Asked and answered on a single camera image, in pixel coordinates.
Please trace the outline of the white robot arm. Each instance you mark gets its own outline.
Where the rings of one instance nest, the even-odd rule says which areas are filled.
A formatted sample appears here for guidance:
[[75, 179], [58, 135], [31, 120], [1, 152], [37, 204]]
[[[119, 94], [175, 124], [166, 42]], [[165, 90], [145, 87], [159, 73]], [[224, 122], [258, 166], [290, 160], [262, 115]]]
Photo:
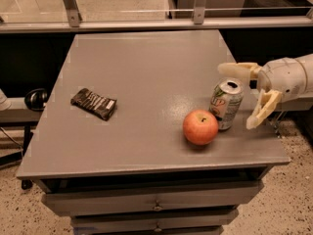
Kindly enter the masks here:
[[246, 85], [256, 81], [259, 95], [252, 114], [246, 120], [247, 129], [260, 125], [279, 103], [296, 100], [313, 91], [313, 54], [273, 60], [264, 66], [250, 62], [222, 63], [218, 71]]

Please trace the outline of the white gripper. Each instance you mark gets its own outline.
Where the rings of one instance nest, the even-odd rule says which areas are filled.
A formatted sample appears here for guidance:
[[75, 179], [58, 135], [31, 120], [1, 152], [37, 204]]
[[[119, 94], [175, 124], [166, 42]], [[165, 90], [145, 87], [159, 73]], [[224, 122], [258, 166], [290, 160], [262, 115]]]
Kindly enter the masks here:
[[257, 79], [260, 90], [256, 106], [246, 120], [246, 128], [254, 129], [267, 119], [281, 102], [291, 101], [308, 92], [308, 57], [283, 58], [266, 63], [222, 63], [221, 75], [251, 82]]

